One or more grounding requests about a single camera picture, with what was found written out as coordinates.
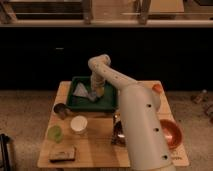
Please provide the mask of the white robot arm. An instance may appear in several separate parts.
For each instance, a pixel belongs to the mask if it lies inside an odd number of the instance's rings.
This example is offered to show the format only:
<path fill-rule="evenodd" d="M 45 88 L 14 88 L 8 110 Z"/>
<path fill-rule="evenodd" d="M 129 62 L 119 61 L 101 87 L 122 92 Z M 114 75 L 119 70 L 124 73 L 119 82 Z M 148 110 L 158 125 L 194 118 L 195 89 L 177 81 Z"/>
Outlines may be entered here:
<path fill-rule="evenodd" d="M 160 97 L 152 89 L 110 67 L 110 57 L 88 60 L 92 84 L 107 80 L 119 93 L 119 111 L 133 171 L 176 171 L 157 116 Z"/>

